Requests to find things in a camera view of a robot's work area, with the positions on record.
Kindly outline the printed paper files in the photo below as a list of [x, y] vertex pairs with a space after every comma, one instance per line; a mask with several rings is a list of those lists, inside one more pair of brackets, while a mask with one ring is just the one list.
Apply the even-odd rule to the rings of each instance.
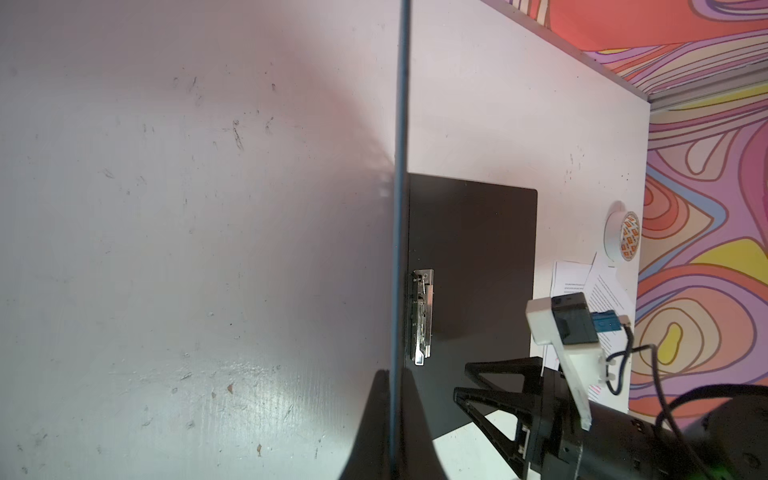
[[[616, 268], [601, 254], [596, 254], [594, 264], [584, 264], [570, 261], [557, 261], [554, 264], [550, 294], [552, 297], [584, 293], [589, 310], [600, 313], [613, 311], [617, 316], [626, 316], [629, 323], [634, 319], [634, 300], [630, 300], [625, 289], [616, 279]], [[598, 339], [606, 355], [623, 352], [627, 344], [627, 336], [622, 327], [615, 331], [598, 332]], [[544, 366], [557, 370], [559, 360], [550, 346], [543, 347]], [[606, 386], [594, 385], [589, 388], [589, 399], [604, 406], [619, 410], [627, 409], [628, 387], [624, 387], [620, 395], [613, 395]]]

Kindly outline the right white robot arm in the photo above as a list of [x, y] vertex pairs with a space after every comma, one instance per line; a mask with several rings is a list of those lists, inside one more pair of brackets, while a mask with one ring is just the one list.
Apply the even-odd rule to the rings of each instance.
[[680, 436], [601, 404], [583, 429], [565, 375], [541, 358], [469, 363], [474, 387], [454, 402], [520, 478], [764, 479], [767, 476], [767, 389], [710, 385], [670, 403], [676, 409], [719, 399]]

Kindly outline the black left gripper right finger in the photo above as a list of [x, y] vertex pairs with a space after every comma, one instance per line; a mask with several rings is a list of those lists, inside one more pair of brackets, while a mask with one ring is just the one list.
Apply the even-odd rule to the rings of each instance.
[[412, 372], [401, 379], [400, 478], [446, 479], [435, 451], [424, 408]]

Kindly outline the blue file folder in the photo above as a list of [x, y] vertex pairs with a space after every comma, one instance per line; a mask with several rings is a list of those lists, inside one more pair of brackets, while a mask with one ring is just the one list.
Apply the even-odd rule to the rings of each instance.
[[431, 353], [406, 340], [429, 438], [450, 479], [510, 479], [460, 410], [469, 362], [526, 356], [538, 194], [520, 169], [529, 78], [514, 64], [530, 35], [482, 1], [414, 1], [409, 12], [406, 274], [432, 277]]

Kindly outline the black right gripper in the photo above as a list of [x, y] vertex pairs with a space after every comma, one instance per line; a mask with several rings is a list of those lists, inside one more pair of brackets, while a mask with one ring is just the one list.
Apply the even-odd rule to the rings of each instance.
[[[543, 367], [541, 357], [471, 362], [465, 375], [481, 388], [456, 387], [453, 400], [520, 479], [603, 479], [588, 451], [587, 431], [564, 374]], [[490, 376], [522, 378], [520, 392], [504, 391]], [[515, 436], [505, 434], [477, 408], [493, 407], [517, 419]]]

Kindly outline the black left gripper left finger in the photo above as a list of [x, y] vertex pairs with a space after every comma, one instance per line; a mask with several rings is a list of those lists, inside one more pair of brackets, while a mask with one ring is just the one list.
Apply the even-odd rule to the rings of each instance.
[[373, 378], [353, 446], [340, 480], [391, 478], [389, 453], [389, 372], [378, 370]]

